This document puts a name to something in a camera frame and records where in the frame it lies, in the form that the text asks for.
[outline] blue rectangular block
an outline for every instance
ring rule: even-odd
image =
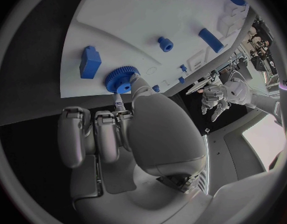
[[[93,46],[87,46],[82,54],[79,66],[81,79],[93,79],[102,61],[99,52]]]

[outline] white robotic hand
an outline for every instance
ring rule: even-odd
[[[202,113],[217,106],[211,121],[214,122],[221,113],[230,108],[230,103],[245,105],[249,97],[247,84],[239,78],[233,78],[224,85],[210,85],[203,90]]]

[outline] black floor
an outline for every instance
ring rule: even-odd
[[[209,121],[211,113],[201,114],[200,94],[184,94],[182,91],[171,99],[191,116],[201,134],[205,128],[214,131],[246,114],[245,106],[232,106],[212,123]],[[131,110],[131,104],[125,104],[125,107]],[[91,112],[98,110],[114,111],[114,107],[92,109]],[[0,138],[12,169],[29,194],[61,222],[82,223],[71,204],[71,170],[62,164],[58,152],[58,119],[59,116],[54,115],[1,126]],[[4,203],[1,210],[14,209],[1,187],[0,199]]]

